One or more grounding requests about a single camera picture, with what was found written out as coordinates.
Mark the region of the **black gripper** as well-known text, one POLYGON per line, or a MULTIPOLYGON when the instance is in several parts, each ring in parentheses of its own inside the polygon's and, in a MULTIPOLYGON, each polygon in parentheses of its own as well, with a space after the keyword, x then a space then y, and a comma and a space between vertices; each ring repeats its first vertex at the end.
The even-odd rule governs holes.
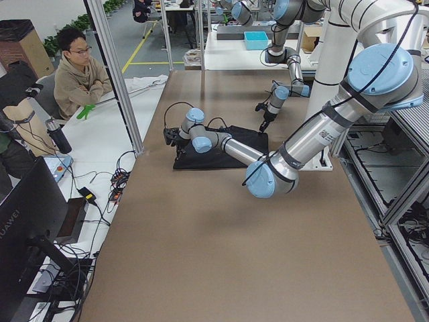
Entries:
POLYGON ((263 114, 263 117, 264 117, 264 121, 259 126, 260 132, 264 132, 267 129, 267 127, 269 126, 269 123, 271 123, 272 121, 274 121, 276 119, 277 115, 270 113, 270 112, 265 112, 263 114))
POLYGON ((172 127, 169 129, 170 143, 171 147, 176 147, 176 158, 181 158, 183 154, 186 153, 186 148, 182 147, 182 138, 180 137, 180 128, 172 127))

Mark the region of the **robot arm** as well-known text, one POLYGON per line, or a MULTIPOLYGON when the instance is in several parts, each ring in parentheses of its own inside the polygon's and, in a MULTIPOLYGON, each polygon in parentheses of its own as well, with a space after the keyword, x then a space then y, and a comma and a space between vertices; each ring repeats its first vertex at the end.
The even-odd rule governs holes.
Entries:
POLYGON ((297 20, 313 23, 322 17, 325 7, 311 4, 309 1, 277 1, 273 9, 275 25, 271 28, 273 35, 271 45, 265 50, 265 62, 269 64, 285 64, 290 72, 290 84, 273 81, 269 97, 259 103, 255 110, 263 110, 263 122, 259 132, 263 133, 275 120, 288 97, 308 97, 310 89, 304 84, 299 51, 287 47, 286 37, 290 26, 297 20))
POLYGON ((198 153, 220 148, 246 165, 243 185, 248 191, 270 198, 293 191, 299 171, 360 117, 422 103, 417 59, 428 10, 415 1, 278 1, 268 62, 285 58, 287 30, 296 20, 311 23, 325 11, 330 11, 330 19, 319 67, 332 66, 333 41, 344 40, 348 30, 354 31, 363 49, 350 62, 341 62, 332 98, 276 151, 262 154, 225 131, 208 130, 204 113, 197 108, 187 112, 180 127, 164 130, 166 143, 177 148, 192 145, 198 153))

